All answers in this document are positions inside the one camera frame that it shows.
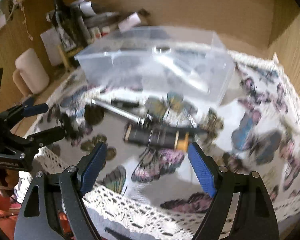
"white lace trim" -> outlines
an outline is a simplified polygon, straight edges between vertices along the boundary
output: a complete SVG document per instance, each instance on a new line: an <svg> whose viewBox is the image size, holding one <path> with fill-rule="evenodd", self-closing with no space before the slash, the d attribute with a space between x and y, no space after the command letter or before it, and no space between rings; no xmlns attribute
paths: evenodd
<svg viewBox="0 0 300 240"><path fill-rule="evenodd" d="M290 83L289 78L284 74L282 66L277 64L276 56L274 56L273 60L263 60L235 51L228 52L236 62L277 71L279 77L283 81L283 86L286 91L286 100L288 105L293 108L291 112L300 129L300 98L295 88ZM49 106L52 106L56 102L56 95L60 94L66 81L64 81L48 99L47 104ZM42 115L37 118L27 135L34 132L34 128L41 117ZM44 170L51 174L62 172L68 166L46 147L41 149L35 158L39 160ZM26 190L29 187L31 176L28 173L20 172L20 177L23 178L23 183L18 191L18 200L22 201ZM118 222L131 232L149 234L157 239L163 240L192 238L204 217L204 214L184 214L145 205L116 194L97 183L93 190L84 197L84 203L87 207L97 211L105 219ZM300 195L275 203L274 209L278 221L282 221L289 216L299 213ZM228 235L233 218L233 214L228 215L220 238Z"/></svg>

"blue butterfly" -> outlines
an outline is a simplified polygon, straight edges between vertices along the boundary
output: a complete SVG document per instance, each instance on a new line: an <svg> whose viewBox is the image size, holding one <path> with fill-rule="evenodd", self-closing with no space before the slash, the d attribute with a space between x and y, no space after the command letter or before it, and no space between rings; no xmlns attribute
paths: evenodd
<svg viewBox="0 0 300 240"><path fill-rule="evenodd" d="M103 181L98 181L98 183L118 194L121 194L125 182L126 169L121 165L108 173Z"/></svg>
<svg viewBox="0 0 300 240"><path fill-rule="evenodd" d="M80 97L81 95L88 91L88 86L83 86L80 89L78 89L76 92L74 92L71 96L63 98L63 100L60 102L60 106L63 108L69 108L70 110L74 110L79 107L80 105Z"/></svg>

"blue gripper pad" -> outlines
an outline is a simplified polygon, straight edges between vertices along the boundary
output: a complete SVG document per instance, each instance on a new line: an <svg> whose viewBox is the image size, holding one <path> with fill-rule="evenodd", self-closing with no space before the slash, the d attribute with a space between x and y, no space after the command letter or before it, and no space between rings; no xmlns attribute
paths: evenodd
<svg viewBox="0 0 300 240"><path fill-rule="evenodd" d="M193 144L189 145L188 158L202 189L208 193L210 197L214 197L217 193L214 176Z"/></svg>
<svg viewBox="0 0 300 240"><path fill-rule="evenodd" d="M81 197L90 192L106 160L107 146L97 143L92 152L81 158L77 168L77 179L79 180L79 192Z"/></svg>
<svg viewBox="0 0 300 240"><path fill-rule="evenodd" d="M34 97L28 97L22 104L23 106L33 106Z"/></svg>
<svg viewBox="0 0 300 240"><path fill-rule="evenodd" d="M23 117L34 116L37 114L43 114L49 110L49 107L46 103L36 105L36 106L27 106L22 113Z"/></svg>

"metal rod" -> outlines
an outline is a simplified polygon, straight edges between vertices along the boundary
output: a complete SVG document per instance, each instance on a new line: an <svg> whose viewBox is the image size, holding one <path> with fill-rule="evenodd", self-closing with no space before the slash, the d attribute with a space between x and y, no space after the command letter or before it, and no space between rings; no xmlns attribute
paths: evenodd
<svg viewBox="0 0 300 240"><path fill-rule="evenodd" d="M101 107L103 107L103 108L105 108L105 109L107 109L107 110L109 110L113 113L119 114L119 115L129 119L130 121L137 123L138 125L140 125L142 127L147 125L145 118L143 118L141 116L138 116L138 115L135 115L135 114L132 114L132 113L130 113L128 111L125 111L123 109L120 109L116 106L113 106L113 105L107 103L107 102L101 101L99 99L92 99L92 103L97 105L97 106L101 106Z"/></svg>

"tablecloth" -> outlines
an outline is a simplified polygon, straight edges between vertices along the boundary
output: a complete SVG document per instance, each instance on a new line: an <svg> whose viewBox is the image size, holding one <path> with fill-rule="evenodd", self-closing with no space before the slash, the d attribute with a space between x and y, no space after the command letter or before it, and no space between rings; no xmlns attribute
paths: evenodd
<svg viewBox="0 0 300 240"><path fill-rule="evenodd" d="M300 99L282 67L229 51L236 70L220 106L197 99L196 119L213 131L200 141L218 165L231 171L262 176L278 221L300 212ZM103 218L131 232L157 239L191 239L212 199L203 192L186 152L156 150L122 141L125 120L90 106L92 98L145 102L148 96L165 97L142 87L92 87L79 68L48 100L49 111L38 117L26 135L60 125L60 113L71 118L79 131L76 139L63 139L44 147L35 161L49 173L76 165L98 141L108 146L106 163L93 190L83 201ZM187 124L182 113L170 111L166 120ZM31 181L20 172L18 200ZM238 195L220 237L228 235Z"/></svg>

